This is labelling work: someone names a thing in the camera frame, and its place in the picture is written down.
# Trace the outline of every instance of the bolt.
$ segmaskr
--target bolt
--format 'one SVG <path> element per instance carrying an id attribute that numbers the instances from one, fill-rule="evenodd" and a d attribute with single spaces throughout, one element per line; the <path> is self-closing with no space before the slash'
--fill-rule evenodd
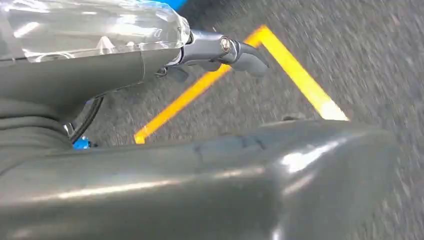
<path id="1" fill-rule="evenodd" d="M 231 43 L 230 40 L 226 37 L 223 37 L 221 39 L 221 48 L 224 52 L 229 53 L 231 49 Z"/>

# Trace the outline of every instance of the clear plastic headlight cover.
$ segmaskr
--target clear plastic headlight cover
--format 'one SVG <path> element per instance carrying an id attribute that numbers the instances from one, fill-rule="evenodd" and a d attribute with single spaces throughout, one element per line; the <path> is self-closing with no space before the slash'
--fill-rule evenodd
<path id="1" fill-rule="evenodd" d="M 147 0 L 1 1 L 0 61 L 32 63 L 181 48 L 187 20 Z"/>

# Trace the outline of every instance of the asphalt road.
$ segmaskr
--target asphalt road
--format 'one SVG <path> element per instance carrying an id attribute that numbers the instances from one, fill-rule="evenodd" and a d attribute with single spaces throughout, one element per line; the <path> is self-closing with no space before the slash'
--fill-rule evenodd
<path id="1" fill-rule="evenodd" d="M 403 155 L 396 191 L 349 236 L 424 239 L 424 1 L 205 0 L 186 6 L 192 28 L 244 39 L 266 24 L 354 122 L 393 132 Z M 256 127 L 287 115 L 319 118 L 262 47 L 271 68 L 258 79 L 230 72 L 147 142 L 189 140 Z M 133 134 L 203 74 L 147 80 L 111 93 L 88 131 L 104 146 Z"/>

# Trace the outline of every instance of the blue object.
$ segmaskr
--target blue object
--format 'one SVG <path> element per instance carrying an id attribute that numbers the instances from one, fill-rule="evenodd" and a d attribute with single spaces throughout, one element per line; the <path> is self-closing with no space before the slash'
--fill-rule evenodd
<path id="1" fill-rule="evenodd" d="M 91 144 L 89 139 L 86 136 L 80 137 L 74 144 L 73 149 L 89 149 Z"/>
<path id="2" fill-rule="evenodd" d="M 157 0 L 157 2 L 166 3 L 174 10 L 180 9 L 187 0 Z"/>

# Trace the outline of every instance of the yellow road marking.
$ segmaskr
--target yellow road marking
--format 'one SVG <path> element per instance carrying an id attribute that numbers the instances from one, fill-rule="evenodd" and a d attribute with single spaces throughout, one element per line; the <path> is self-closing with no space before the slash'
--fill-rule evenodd
<path id="1" fill-rule="evenodd" d="M 245 43 L 259 47 L 263 44 L 271 55 L 277 60 L 288 76 L 297 85 L 300 91 L 315 107 L 318 113 L 324 119 L 348 120 L 340 108 L 331 100 L 325 91 L 317 82 L 309 75 L 295 57 L 287 50 L 287 48 L 278 40 L 271 30 L 263 25 L 254 31 Z M 179 111 L 186 107 L 191 101 L 204 93 L 219 78 L 224 76 L 231 67 L 221 65 L 215 72 L 208 72 L 203 75 L 196 83 L 189 87 L 174 102 L 159 113 L 153 120 L 139 130 L 134 138 L 137 144 L 144 144 L 145 139 L 154 133 L 158 128 L 165 124 L 169 119 L 174 117 Z"/>
<path id="2" fill-rule="evenodd" d="M 262 26 L 260 35 L 263 46 L 277 60 L 282 69 L 284 69 L 323 119 L 348 120 L 337 104 L 309 75 L 268 27 Z"/>

